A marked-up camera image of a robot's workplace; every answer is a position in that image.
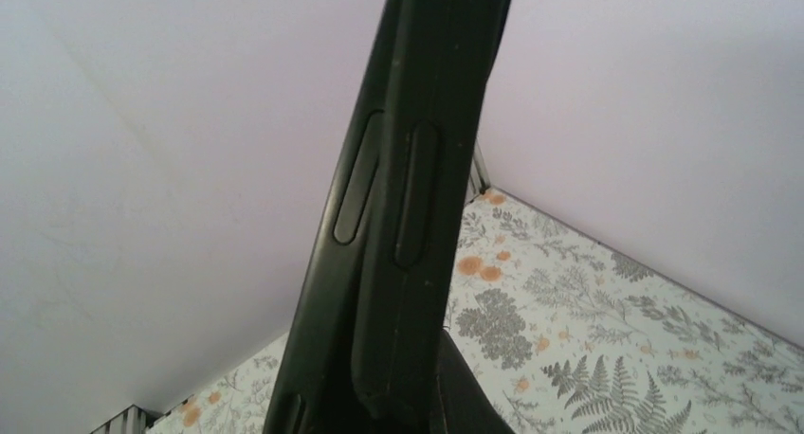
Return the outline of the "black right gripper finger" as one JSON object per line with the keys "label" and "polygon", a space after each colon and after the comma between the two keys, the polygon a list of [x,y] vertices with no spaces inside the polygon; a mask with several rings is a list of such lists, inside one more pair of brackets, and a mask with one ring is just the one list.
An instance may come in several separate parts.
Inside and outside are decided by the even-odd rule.
{"label": "black right gripper finger", "polygon": [[448,332],[440,334],[433,393],[433,432],[513,434],[493,407]]}

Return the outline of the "black phone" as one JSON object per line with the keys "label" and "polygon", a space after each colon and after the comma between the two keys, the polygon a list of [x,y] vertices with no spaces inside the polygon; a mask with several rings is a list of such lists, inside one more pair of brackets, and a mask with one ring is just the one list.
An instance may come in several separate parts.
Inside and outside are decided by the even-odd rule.
{"label": "black phone", "polygon": [[434,433],[484,93],[511,0],[386,0],[267,433]]}

